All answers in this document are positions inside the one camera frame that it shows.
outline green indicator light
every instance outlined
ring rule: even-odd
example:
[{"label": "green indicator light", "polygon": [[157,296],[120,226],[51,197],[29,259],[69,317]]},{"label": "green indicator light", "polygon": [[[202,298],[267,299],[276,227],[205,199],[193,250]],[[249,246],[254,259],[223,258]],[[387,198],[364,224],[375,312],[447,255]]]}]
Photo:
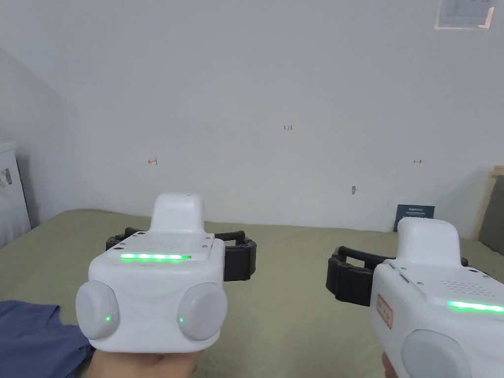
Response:
[{"label": "green indicator light", "polygon": [[491,304],[449,301],[448,306],[455,307],[460,310],[473,310],[478,312],[504,312],[504,307],[494,306]]},{"label": "green indicator light", "polygon": [[160,255],[160,254],[121,254],[121,259],[139,261],[172,261],[190,260],[187,255]]}]

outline bed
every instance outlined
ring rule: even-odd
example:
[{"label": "bed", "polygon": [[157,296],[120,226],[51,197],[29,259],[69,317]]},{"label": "bed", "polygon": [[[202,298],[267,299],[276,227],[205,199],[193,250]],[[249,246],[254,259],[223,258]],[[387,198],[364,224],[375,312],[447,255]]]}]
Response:
[{"label": "bed", "polygon": [[[501,177],[497,181],[504,183]],[[504,198],[499,185],[487,201],[489,209],[495,198]],[[486,222],[482,230],[502,226]],[[75,295],[87,280],[90,261],[111,235],[149,224],[147,217],[97,210],[59,214],[0,249],[0,300],[59,304],[62,322],[76,324]],[[369,309],[337,302],[325,289],[327,260],[340,245],[392,257],[397,234],[206,223],[209,232],[240,229],[258,244],[257,271],[250,281],[225,284],[228,317],[195,377],[383,378]],[[462,240],[462,255],[504,282],[504,257],[484,242]],[[81,377],[86,369],[84,364]]]}]

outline dark blue box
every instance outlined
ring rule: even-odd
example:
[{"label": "dark blue box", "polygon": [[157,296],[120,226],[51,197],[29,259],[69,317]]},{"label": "dark blue box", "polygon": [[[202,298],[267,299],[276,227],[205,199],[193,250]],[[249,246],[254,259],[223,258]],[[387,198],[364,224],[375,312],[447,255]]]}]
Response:
[{"label": "dark blue box", "polygon": [[434,218],[434,206],[421,205],[397,205],[396,222],[394,223],[394,232],[397,232],[399,221],[405,217],[414,218]]}]

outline white handheld device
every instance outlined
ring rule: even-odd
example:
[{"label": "white handheld device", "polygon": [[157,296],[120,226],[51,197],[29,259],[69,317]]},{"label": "white handheld device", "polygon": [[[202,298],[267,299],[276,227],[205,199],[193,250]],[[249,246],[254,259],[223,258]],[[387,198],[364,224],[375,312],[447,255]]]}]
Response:
[{"label": "white handheld device", "polygon": [[375,266],[368,302],[398,376],[502,376],[504,285],[463,266],[450,223],[403,218],[398,233],[397,258]]},{"label": "white handheld device", "polygon": [[199,196],[163,194],[151,227],[96,257],[77,320],[106,352],[186,353],[219,338],[227,313],[225,245],[203,226]]}]

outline blue shirt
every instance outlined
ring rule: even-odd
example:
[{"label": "blue shirt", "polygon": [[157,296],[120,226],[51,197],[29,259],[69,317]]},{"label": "blue shirt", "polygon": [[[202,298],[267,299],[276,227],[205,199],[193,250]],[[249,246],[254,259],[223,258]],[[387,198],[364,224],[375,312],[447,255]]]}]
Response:
[{"label": "blue shirt", "polygon": [[78,326],[61,323],[59,306],[0,301],[0,377],[73,377],[93,352]]}]

